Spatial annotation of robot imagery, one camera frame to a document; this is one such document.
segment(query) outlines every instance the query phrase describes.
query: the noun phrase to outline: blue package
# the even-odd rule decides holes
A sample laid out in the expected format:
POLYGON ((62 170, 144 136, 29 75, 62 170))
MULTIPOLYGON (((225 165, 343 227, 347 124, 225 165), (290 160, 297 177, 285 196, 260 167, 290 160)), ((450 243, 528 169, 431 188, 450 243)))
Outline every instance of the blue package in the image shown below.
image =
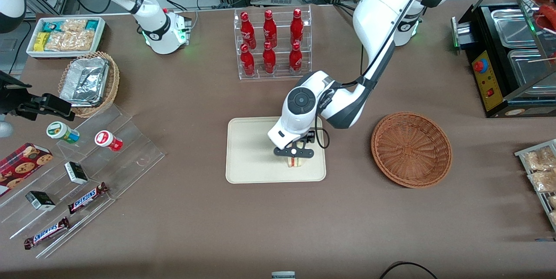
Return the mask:
POLYGON ((87 27, 85 27, 85 29, 96 30, 98 25, 99 25, 99 21, 88 21, 87 27))
POLYGON ((64 22, 46 22, 42 28, 43 32, 62 31, 64 22))

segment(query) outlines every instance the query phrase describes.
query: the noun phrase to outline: snickers bar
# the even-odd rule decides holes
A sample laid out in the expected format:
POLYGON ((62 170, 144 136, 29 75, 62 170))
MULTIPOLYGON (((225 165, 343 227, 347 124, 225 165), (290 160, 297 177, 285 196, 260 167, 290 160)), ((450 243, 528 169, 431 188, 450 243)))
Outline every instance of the snickers bar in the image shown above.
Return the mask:
POLYGON ((54 233, 57 233, 64 229, 70 229, 70 222, 67 217, 62 218, 57 224, 54 224, 52 227, 46 229, 45 231, 39 233, 38 235, 25 239, 23 242, 23 246, 25 249, 31 249, 32 247, 39 244, 40 241, 52 237, 54 233))
POLYGON ((104 182, 96 186, 91 192, 82 196, 79 200, 76 200, 73 204, 68 205, 70 214, 77 212, 83 207, 87 206, 90 202, 93 202, 98 196, 108 191, 108 187, 104 182))

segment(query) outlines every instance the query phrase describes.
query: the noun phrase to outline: yellow control panel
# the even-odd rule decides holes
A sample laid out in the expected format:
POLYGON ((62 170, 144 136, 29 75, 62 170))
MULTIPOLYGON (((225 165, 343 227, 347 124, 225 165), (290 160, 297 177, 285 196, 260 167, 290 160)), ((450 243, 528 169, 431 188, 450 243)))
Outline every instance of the yellow control panel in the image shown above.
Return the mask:
POLYGON ((481 92, 481 99, 486 110, 492 110, 498 104, 502 103, 502 93, 498 87, 498 81, 492 71, 490 59, 486 51, 481 53, 471 64, 475 73, 475 79, 481 92))

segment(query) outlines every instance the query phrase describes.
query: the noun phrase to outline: metal tray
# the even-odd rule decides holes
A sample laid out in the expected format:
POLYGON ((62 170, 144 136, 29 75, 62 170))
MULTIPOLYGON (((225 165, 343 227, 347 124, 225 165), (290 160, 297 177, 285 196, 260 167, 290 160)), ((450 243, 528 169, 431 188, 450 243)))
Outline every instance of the metal tray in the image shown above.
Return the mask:
MULTIPOLYGON (((508 53, 508 59, 512 64, 512 69, 520 85, 536 79, 546 72, 546 65, 543 62, 527 63, 531 60, 542 59, 539 50, 512 50, 508 53)), ((538 85, 534 85, 526 93, 528 94, 555 94, 556 93, 556 74, 552 73, 543 79, 538 85)))
POLYGON ((536 47, 520 9, 493 10, 490 15, 503 46, 509 49, 536 47))

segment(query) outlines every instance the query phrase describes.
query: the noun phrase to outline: red switch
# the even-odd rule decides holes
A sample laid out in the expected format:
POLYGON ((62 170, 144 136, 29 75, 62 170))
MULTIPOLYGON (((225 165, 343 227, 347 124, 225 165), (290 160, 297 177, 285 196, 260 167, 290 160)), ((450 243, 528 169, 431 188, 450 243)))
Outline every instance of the red switch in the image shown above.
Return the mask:
POLYGON ((473 64, 473 70, 476 71, 477 73, 479 73, 480 71, 483 70, 483 68, 485 67, 484 63, 482 61, 476 61, 473 64))

